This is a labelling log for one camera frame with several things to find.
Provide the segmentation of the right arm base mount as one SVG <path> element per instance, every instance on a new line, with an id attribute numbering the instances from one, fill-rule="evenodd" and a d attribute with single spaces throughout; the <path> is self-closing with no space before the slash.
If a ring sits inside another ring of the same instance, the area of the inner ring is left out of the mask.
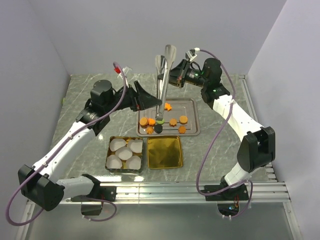
<path id="1" fill-rule="evenodd" d="M 229 220 L 242 215 L 250 206 L 253 196 L 253 183 L 248 181 L 249 189 L 244 181 L 228 187 L 223 180 L 219 185 L 205 185 L 201 190 L 207 202 L 217 202 L 218 212 Z"/>

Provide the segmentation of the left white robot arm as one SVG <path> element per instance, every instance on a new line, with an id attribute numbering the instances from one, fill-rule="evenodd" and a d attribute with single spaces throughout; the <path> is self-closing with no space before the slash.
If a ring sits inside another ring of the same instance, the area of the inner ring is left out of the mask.
<path id="1" fill-rule="evenodd" d="M 110 122 L 110 114 L 126 108 L 134 112 L 153 108 L 162 101 L 145 91 L 138 81 L 114 90 L 108 80 L 94 83 L 90 98 L 68 133 L 33 166 L 18 171 L 21 193 L 42 209 L 51 211 L 67 198 L 84 196 L 89 201 L 101 198 L 100 181 L 89 174 L 61 179 L 65 168 Z"/>

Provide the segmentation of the metal tongs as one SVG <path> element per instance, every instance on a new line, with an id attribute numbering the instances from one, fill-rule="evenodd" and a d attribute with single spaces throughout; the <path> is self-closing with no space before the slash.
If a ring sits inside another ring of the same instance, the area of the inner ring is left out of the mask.
<path id="1" fill-rule="evenodd" d="M 164 55 L 155 56 L 155 67 L 157 72 L 157 97 L 162 101 L 156 109 L 156 121 L 163 121 L 166 95 L 170 78 L 170 71 L 176 59 L 177 48 L 174 45 L 165 46 Z"/>

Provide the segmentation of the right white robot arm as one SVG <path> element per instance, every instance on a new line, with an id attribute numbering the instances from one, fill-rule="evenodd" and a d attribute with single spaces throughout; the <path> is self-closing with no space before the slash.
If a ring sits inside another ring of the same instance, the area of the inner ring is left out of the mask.
<path id="1" fill-rule="evenodd" d="M 238 193 L 238 186 L 247 182 L 252 174 L 276 158 L 276 133 L 248 115 L 236 102 L 236 90 L 228 91 L 221 82 L 227 70 L 215 57 L 204 61 L 201 69 L 194 69 L 192 62 L 184 59 L 170 71 L 169 83 L 182 88 L 185 84 L 200 87 L 202 100 L 229 125 L 241 141 L 235 166 L 221 179 L 217 194 L 231 200 Z"/>

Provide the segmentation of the round orange cookie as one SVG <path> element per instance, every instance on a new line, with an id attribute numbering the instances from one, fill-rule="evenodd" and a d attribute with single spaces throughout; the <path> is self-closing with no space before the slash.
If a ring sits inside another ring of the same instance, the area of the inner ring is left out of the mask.
<path id="1" fill-rule="evenodd" d="M 145 127 L 149 125 L 149 119 L 147 117 L 142 117 L 139 121 L 140 126 Z"/>

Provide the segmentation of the green round cookie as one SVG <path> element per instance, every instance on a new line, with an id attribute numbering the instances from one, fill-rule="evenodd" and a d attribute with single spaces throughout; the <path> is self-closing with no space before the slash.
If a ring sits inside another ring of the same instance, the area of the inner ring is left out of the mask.
<path id="1" fill-rule="evenodd" d="M 160 125 L 163 125 L 163 124 L 164 124 L 164 122 L 165 122 L 165 120 L 164 120 L 164 119 L 162 119 L 162 120 L 157 120 L 157 121 L 156 121 L 156 123 L 157 123 L 157 124 L 160 124 Z"/>

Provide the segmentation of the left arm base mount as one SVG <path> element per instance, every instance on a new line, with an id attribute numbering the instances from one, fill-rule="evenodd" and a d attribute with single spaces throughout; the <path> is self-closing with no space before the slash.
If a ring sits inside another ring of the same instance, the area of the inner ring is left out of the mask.
<path id="1" fill-rule="evenodd" d="M 100 186 L 97 191 L 89 195 L 79 195 L 72 197 L 72 203 L 81 203 L 81 214 L 86 217 L 99 216 L 103 207 L 110 205 L 112 209 L 117 210 L 114 202 L 116 201 L 116 186 Z"/>

